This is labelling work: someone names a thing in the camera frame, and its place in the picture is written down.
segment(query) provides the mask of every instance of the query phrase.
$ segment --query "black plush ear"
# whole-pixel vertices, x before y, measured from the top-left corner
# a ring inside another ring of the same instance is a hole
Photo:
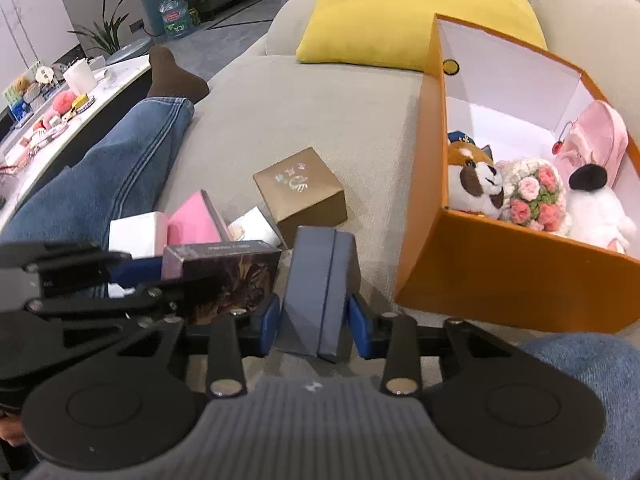
[[[587,164],[569,177],[569,187],[579,191],[597,191],[607,185],[607,170],[597,164]]]
[[[494,154],[491,152],[491,146],[486,145],[484,148],[482,148],[482,152],[491,160],[494,160]]]

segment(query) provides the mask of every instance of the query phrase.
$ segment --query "red pendant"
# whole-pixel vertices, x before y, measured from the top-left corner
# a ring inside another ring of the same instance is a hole
[[[558,140],[554,142],[554,145],[551,148],[551,153],[553,153],[554,155],[557,155],[558,153],[560,153],[560,148],[562,148],[562,141]]]

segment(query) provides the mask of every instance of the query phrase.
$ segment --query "human hand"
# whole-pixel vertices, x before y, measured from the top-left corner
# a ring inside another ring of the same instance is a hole
[[[20,417],[7,415],[0,418],[0,438],[12,447],[23,446],[27,443]]]

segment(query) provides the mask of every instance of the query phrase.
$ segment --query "person's foot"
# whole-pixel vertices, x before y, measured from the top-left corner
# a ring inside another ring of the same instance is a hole
[[[149,63],[153,82],[147,97],[185,97],[196,104],[209,94],[207,82],[177,66],[174,54],[167,47],[151,47]]]

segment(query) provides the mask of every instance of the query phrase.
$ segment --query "brown cardboard box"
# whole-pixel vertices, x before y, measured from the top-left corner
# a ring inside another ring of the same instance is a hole
[[[344,188],[313,148],[254,174],[288,247],[301,225],[334,227],[347,219]]]
[[[447,132],[490,144],[496,161],[518,152],[552,160],[565,124],[606,100],[600,89],[577,66],[495,31],[445,16],[433,27],[396,301],[549,332],[611,333],[634,322],[640,237],[628,255],[617,254],[447,206]],[[460,70],[444,75],[449,59]],[[640,226],[639,169],[630,136],[613,189]]]
[[[217,276],[220,296],[198,305],[189,320],[209,324],[218,313],[232,308],[255,310],[273,290],[280,250],[263,241],[221,242],[168,246],[162,256],[162,278]]]

